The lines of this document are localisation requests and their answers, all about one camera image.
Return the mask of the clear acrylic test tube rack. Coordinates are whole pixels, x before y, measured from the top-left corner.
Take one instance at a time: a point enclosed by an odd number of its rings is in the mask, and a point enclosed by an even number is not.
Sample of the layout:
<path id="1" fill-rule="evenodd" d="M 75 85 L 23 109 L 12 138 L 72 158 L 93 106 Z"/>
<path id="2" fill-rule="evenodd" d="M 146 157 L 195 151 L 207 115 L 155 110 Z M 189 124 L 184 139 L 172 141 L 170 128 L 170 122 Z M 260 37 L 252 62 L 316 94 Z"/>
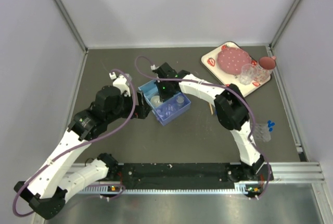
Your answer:
<path id="1" fill-rule="evenodd" d="M 253 137 L 255 141 L 268 142 L 271 140 L 271 132 L 269 132 L 268 123 L 256 124 Z"/>

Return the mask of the clear glass dish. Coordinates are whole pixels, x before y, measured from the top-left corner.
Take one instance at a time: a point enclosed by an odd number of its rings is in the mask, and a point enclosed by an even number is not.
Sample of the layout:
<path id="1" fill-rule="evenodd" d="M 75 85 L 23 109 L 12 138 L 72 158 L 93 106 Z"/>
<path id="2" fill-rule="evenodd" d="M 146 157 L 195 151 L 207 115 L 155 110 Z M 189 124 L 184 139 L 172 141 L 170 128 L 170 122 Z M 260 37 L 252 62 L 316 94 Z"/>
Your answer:
<path id="1" fill-rule="evenodd" d="M 175 112 L 175 107 L 171 104 L 164 105 L 160 109 L 158 109 L 158 113 L 160 114 L 162 119 L 166 119 L 173 115 Z"/>

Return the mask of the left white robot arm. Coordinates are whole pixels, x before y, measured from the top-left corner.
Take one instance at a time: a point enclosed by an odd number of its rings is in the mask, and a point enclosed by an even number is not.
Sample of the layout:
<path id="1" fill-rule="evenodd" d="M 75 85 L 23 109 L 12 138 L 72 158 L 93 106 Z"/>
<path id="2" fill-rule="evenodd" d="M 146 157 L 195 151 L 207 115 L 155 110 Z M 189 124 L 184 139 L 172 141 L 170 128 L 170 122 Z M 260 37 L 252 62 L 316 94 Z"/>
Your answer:
<path id="1" fill-rule="evenodd" d="M 102 179 L 115 179 L 118 162 L 107 153 L 98 155 L 91 164 L 70 176 L 66 173 L 81 153 L 100 139 L 109 124 L 121 118 L 144 119 L 149 112 L 150 106 L 141 91 L 130 92 L 127 85 L 103 87 L 87 109 L 74 115 L 38 172 L 27 181 L 17 182 L 15 198 L 22 198 L 33 212 L 50 220 L 81 190 Z"/>

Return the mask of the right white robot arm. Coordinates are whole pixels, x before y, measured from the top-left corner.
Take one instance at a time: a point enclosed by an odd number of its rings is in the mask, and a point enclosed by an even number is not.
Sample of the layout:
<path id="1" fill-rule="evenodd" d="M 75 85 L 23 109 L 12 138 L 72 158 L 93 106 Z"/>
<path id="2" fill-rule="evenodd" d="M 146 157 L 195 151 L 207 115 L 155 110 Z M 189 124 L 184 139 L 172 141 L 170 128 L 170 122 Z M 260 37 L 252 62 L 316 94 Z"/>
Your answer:
<path id="1" fill-rule="evenodd" d="M 229 130 L 239 149 L 243 174 L 249 180 L 255 180 L 262 173 L 264 158 L 255 147 L 252 137 L 250 110 L 238 86 L 222 86 L 199 79 L 188 71 L 176 72 L 168 63 L 159 67 L 151 66 L 157 75 L 155 84 L 160 99 L 166 101 L 182 92 L 202 99 L 215 108 L 219 123 Z"/>

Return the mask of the light blue drawer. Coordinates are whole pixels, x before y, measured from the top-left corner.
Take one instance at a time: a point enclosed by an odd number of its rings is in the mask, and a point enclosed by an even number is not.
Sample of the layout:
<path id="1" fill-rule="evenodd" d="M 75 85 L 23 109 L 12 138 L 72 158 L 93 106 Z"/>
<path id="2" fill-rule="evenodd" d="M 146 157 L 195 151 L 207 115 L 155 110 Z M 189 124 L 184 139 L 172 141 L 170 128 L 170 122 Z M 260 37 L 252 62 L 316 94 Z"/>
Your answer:
<path id="1" fill-rule="evenodd" d="M 138 87 L 140 91 L 146 96 L 149 97 L 155 93 L 158 93 L 158 88 L 155 84 L 155 80 L 151 80 L 141 86 Z"/>
<path id="2" fill-rule="evenodd" d="M 162 99 L 160 98 L 160 94 L 158 92 L 155 92 L 146 96 L 145 99 L 152 109 L 158 108 L 162 110 L 170 105 L 177 108 L 178 107 L 177 99 L 179 96 L 182 95 L 178 93 L 175 96 L 171 97 L 170 99 L 162 101 Z"/>

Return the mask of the wooden tongs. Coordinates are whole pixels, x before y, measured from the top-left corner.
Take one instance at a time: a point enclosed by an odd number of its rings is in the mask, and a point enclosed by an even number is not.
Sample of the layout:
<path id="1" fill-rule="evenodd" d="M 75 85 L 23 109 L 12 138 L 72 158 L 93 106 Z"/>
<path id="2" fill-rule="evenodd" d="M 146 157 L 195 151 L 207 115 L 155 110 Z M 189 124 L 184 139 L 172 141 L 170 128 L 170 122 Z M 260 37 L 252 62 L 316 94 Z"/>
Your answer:
<path id="1" fill-rule="evenodd" d="M 212 106 L 212 104 L 209 104 L 209 108 L 210 108 L 210 113 L 211 113 L 211 115 L 214 115 L 214 110 L 213 110 L 213 106 Z"/>

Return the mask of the white evaporating dish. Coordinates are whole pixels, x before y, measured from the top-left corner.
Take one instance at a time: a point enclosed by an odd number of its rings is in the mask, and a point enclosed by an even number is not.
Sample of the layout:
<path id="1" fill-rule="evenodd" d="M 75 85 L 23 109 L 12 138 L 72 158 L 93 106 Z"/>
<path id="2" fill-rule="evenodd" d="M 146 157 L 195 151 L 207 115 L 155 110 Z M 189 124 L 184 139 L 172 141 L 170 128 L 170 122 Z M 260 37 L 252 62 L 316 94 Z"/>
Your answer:
<path id="1" fill-rule="evenodd" d="M 153 107 L 159 107 L 161 104 L 163 104 L 163 101 L 161 101 L 159 95 L 155 95 L 150 99 L 150 102 Z"/>

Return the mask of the purple drawer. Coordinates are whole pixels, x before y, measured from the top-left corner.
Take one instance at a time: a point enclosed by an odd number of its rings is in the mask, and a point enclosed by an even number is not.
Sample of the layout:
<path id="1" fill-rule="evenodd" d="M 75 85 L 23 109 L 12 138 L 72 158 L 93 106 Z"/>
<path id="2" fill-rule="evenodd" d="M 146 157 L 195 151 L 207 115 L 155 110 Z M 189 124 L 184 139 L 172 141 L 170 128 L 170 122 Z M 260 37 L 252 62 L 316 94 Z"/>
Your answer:
<path id="1" fill-rule="evenodd" d="M 184 94 L 178 93 L 158 107 L 155 107 L 153 112 L 157 120 L 165 126 L 189 110 L 190 106 L 191 101 Z"/>

